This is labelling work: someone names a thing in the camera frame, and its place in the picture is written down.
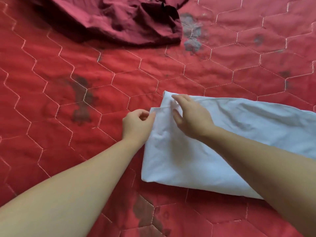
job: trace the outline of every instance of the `hand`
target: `hand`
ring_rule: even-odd
[[[156,113],[138,109],[126,115],[123,119],[122,139],[137,141],[140,147],[145,144],[153,128]]]
[[[181,116],[174,109],[173,118],[179,129],[188,137],[201,140],[216,127],[208,110],[188,95],[172,95],[172,98],[179,103],[183,111]]]

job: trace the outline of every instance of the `forearm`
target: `forearm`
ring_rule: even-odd
[[[316,233],[316,161],[221,128],[201,139],[306,237]]]
[[[0,236],[86,236],[140,144],[120,141],[0,209]]]

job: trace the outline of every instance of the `white fabric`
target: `white fabric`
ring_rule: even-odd
[[[188,138],[176,126],[172,109],[180,106],[165,92],[145,144],[142,180],[223,194],[261,198],[215,151]],[[249,139],[316,157],[316,113],[241,98],[191,96],[211,114],[215,125]]]

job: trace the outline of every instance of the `right hand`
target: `right hand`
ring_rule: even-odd
[[[182,111],[173,110],[173,118],[179,129],[188,137],[200,140],[206,137],[215,125],[207,109],[192,100],[188,95],[172,95]]]

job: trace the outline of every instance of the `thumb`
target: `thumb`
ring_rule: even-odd
[[[173,109],[172,113],[173,113],[174,121],[176,122],[177,126],[181,125],[183,120],[180,113],[176,109]]]
[[[147,117],[147,119],[145,120],[146,122],[150,122],[151,124],[154,123],[156,117],[156,112],[152,112],[149,114],[149,116]]]

